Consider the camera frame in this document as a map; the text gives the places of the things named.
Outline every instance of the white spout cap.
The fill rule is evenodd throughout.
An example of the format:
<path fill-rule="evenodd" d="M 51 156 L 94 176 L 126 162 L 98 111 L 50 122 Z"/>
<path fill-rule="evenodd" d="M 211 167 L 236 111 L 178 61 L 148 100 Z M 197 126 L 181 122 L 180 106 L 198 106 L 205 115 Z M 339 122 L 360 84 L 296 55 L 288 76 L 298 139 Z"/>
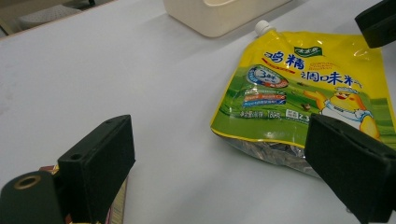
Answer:
<path fill-rule="evenodd" d="M 257 22 L 254 30 L 256 31 L 256 34 L 258 36 L 262 36 L 267 34 L 267 32 L 270 30 L 276 30 L 276 28 L 271 26 L 270 23 L 268 23 L 268 21 L 259 21 Z"/>

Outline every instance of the cream plastic container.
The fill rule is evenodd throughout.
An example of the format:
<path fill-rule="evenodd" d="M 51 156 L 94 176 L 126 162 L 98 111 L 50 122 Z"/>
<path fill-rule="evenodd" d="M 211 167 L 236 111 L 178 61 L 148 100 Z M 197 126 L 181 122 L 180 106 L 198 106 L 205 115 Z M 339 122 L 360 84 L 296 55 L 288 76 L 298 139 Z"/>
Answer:
<path fill-rule="evenodd" d="M 198 33 L 218 37 L 290 0 L 163 0 L 169 15 Z"/>

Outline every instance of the green label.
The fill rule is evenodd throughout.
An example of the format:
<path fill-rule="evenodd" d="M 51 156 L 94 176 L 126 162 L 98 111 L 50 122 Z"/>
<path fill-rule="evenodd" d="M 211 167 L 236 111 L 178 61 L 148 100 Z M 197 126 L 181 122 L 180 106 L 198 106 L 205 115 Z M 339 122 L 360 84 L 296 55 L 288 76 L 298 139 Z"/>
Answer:
<path fill-rule="evenodd" d="M 302 49 L 294 47 L 294 53 L 298 54 L 300 57 L 309 58 L 314 56 L 323 55 L 321 47 L 312 47 L 309 49 Z"/>

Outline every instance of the seasoning packet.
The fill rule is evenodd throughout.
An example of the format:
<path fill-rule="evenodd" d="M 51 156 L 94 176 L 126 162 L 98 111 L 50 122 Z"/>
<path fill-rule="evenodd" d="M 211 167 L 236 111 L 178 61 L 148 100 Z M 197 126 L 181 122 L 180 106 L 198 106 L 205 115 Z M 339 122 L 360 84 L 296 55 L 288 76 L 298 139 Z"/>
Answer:
<path fill-rule="evenodd" d="M 256 32 L 211 121 L 215 134 L 253 157 L 313 176 L 304 159 L 311 113 L 396 148 L 380 49 L 369 49 L 362 35 L 277 32 L 266 21 Z"/>

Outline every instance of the white tabletop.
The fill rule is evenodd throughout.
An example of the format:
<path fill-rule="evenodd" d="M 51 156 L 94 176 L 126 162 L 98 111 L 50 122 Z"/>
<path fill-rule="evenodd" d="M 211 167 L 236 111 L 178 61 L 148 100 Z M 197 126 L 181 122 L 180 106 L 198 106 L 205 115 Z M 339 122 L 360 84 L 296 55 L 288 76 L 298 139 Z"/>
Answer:
<path fill-rule="evenodd" d="M 118 0 L 3 38 L 0 186 L 54 164 L 102 121 L 131 114 L 136 164 L 124 223 L 359 223 L 322 180 L 249 157 L 209 125 L 257 21 L 359 34 L 354 18 L 376 2 L 294 0 L 206 38 L 161 0 Z M 394 87 L 396 42 L 383 55 Z"/>

